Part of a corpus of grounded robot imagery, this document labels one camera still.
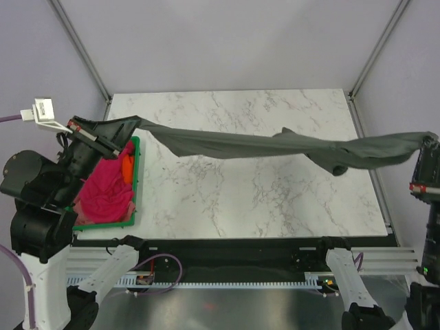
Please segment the dark grey t shirt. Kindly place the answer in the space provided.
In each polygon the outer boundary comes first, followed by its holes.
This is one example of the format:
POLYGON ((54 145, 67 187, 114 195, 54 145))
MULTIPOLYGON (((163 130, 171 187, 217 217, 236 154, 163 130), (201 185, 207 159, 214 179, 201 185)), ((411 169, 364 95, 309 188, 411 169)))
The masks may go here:
POLYGON ((341 176, 350 168, 375 170, 406 162, 418 153, 425 140, 439 142, 431 132, 410 132, 363 137, 348 141, 321 140, 300 135, 288 128, 272 137, 211 131, 176 129, 139 116, 137 128, 148 131, 174 155, 203 155, 228 160, 235 158, 306 155, 314 164, 341 176))

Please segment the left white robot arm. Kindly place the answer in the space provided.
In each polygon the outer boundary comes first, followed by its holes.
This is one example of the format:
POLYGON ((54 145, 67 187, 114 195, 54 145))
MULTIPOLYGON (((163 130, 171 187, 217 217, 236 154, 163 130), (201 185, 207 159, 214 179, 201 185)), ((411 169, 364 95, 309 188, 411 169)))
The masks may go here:
POLYGON ((145 240, 129 235, 91 276, 67 284, 77 218, 73 202, 98 162, 116 159, 140 123, 137 116, 101 122, 74 117, 56 130, 62 146, 56 162, 25 150, 5 164, 1 192, 16 204, 12 247, 5 253, 24 279, 21 329, 89 329, 116 282, 129 270, 150 265, 145 240))

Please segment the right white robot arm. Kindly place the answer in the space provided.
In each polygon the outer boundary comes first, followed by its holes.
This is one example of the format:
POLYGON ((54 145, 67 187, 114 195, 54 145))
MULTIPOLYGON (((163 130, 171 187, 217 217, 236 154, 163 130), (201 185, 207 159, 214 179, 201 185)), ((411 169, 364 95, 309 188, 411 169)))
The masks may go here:
POLYGON ((421 265, 424 282, 412 282, 405 310, 398 321, 387 316, 366 289, 351 249, 338 237, 321 240, 316 265, 331 270, 344 303, 343 329, 439 328, 439 143, 426 140, 420 150, 409 185, 416 199, 430 206, 421 265))

